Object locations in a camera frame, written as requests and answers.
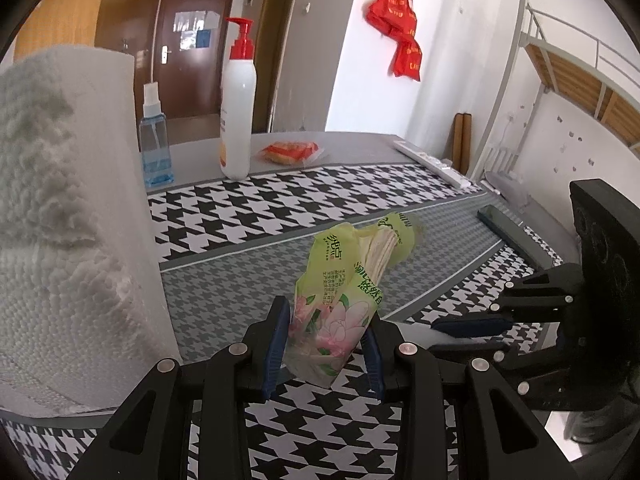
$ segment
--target door handle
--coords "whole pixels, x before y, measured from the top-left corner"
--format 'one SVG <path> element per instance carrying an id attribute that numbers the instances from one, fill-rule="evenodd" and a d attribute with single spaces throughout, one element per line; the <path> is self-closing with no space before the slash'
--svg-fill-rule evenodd
<path id="1" fill-rule="evenodd" d="M 167 59 L 169 57 L 169 54 L 171 54 L 171 51 L 169 50 L 169 47 L 166 45 L 162 46 L 162 50 L 160 53 L 160 63 L 163 65 L 166 65 Z"/>

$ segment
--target power strip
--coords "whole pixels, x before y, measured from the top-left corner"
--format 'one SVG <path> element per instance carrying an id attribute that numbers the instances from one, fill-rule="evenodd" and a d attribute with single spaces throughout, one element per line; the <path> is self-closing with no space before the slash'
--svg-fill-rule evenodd
<path id="1" fill-rule="evenodd" d="M 444 164 L 439 158 L 429 155 L 428 153 L 416 148 L 414 145 L 404 142 L 404 140 L 395 140 L 394 147 L 409 158 L 415 160 L 418 164 L 424 166 L 436 175 L 442 177 L 457 189 L 466 189 L 471 187 L 471 181 L 459 174 L 452 167 Z"/>

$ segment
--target white bottle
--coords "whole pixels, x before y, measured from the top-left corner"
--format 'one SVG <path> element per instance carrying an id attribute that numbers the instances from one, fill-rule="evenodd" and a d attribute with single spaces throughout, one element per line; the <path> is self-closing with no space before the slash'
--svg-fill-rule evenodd
<path id="1" fill-rule="evenodd" d="M 228 178 L 243 180 L 249 174 L 254 122 L 254 44 L 248 38 L 253 21 L 245 18 L 228 20 L 240 26 L 240 34 L 222 74 L 220 168 Z"/>

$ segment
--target gray tabletop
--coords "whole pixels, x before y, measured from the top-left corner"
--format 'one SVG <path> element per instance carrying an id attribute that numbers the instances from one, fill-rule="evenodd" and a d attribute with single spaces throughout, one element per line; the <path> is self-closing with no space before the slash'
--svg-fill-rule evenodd
<path id="1" fill-rule="evenodd" d="M 409 162 L 409 158 L 392 145 L 398 136 L 359 132 L 283 132 L 254 134 L 251 139 L 250 174 L 265 171 L 283 171 L 279 164 L 261 160 L 255 155 L 277 140 L 310 140 L 325 150 L 317 165 L 325 164 L 379 164 Z M 175 181 L 171 186 L 193 184 L 222 178 L 218 153 L 220 139 L 195 140 L 171 146 Z"/>

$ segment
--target red bag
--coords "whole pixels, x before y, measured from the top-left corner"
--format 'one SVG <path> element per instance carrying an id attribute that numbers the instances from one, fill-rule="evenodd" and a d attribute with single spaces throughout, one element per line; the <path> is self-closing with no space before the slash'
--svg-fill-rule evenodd
<path id="1" fill-rule="evenodd" d="M 385 22 L 391 25 L 395 40 L 410 40 L 415 36 L 418 19 L 409 4 L 409 0 L 386 0 L 382 14 Z"/>
<path id="2" fill-rule="evenodd" d="M 369 6 L 369 11 L 365 17 L 367 23 L 374 27 L 376 30 L 388 36 L 391 33 L 391 25 L 381 18 L 382 13 L 385 10 L 386 0 L 376 0 Z"/>
<path id="3" fill-rule="evenodd" d="M 371 27 L 375 28 L 377 31 L 381 32 L 385 36 L 391 35 L 391 25 L 389 25 L 385 20 L 379 18 L 374 12 L 369 10 L 367 15 L 365 16 L 365 20 L 367 23 L 371 25 Z"/>
<path id="4" fill-rule="evenodd" d="M 409 0 L 376 0 L 369 6 L 366 20 L 382 34 L 396 41 L 413 38 L 418 25 Z"/>
<path id="5" fill-rule="evenodd" d="M 422 50 L 415 40 L 401 41 L 396 50 L 394 60 L 394 75 L 396 77 L 408 76 L 420 81 L 420 66 L 422 64 Z"/>

